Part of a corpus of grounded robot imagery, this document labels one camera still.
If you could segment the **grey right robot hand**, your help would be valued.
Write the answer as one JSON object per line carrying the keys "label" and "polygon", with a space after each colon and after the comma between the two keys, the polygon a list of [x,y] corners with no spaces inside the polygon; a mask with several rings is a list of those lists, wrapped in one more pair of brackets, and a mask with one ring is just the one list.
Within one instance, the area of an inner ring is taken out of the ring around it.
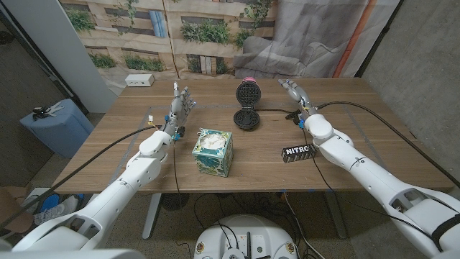
{"label": "grey right robot hand", "polygon": [[298,103],[302,119],[317,113],[307,93],[296,82],[290,79],[278,79],[277,82],[287,91],[288,95]]}

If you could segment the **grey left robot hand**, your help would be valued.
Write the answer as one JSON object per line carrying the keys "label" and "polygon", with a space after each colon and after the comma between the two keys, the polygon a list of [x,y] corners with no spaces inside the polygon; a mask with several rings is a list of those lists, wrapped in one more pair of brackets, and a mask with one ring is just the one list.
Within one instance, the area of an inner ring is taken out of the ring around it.
{"label": "grey left robot hand", "polygon": [[187,117],[196,102],[190,97],[188,87],[186,86],[181,91],[177,81],[173,83],[173,96],[168,118],[162,127],[162,131],[175,139],[176,135],[183,136],[183,134],[179,133],[179,129],[185,125]]}

